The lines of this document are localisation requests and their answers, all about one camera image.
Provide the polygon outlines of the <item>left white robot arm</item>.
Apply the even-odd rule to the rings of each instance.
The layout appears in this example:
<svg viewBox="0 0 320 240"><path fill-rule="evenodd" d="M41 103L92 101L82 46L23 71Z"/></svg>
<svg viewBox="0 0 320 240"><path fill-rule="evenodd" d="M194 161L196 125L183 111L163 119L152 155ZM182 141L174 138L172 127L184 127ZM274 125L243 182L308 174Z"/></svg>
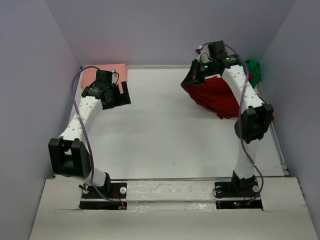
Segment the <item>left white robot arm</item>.
<svg viewBox="0 0 320 240"><path fill-rule="evenodd" d="M79 179L93 187L97 196L108 196L111 191L110 175L94 166L89 132L101 111L130 103L125 81L121 84L94 82L86 87L66 129L48 143L54 174Z"/></svg>

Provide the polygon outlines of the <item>red t shirt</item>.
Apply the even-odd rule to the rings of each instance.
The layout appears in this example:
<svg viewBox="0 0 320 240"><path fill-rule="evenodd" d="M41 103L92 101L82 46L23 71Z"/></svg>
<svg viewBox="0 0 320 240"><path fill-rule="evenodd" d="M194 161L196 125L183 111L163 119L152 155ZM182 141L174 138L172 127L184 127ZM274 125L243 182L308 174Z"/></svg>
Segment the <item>red t shirt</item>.
<svg viewBox="0 0 320 240"><path fill-rule="evenodd" d="M221 77L211 77L204 84L182 87L194 102L217 114L220 119L239 116L239 104L228 84Z"/></svg>

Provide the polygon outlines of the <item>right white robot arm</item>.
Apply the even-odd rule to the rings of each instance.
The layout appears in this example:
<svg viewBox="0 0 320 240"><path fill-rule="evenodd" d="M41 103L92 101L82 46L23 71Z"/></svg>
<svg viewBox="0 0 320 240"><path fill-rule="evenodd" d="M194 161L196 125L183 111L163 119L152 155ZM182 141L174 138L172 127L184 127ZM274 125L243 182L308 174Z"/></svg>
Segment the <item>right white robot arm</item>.
<svg viewBox="0 0 320 240"><path fill-rule="evenodd" d="M217 199L253 198L260 196L263 183L255 174L257 149L272 121L273 106L264 103L249 83L249 71L245 62L236 54L223 54L208 62L195 58L182 81L182 87L203 85L209 77L221 77L239 104L238 119L234 131L239 139L237 162L230 181L215 183L213 194Z"/></svg>

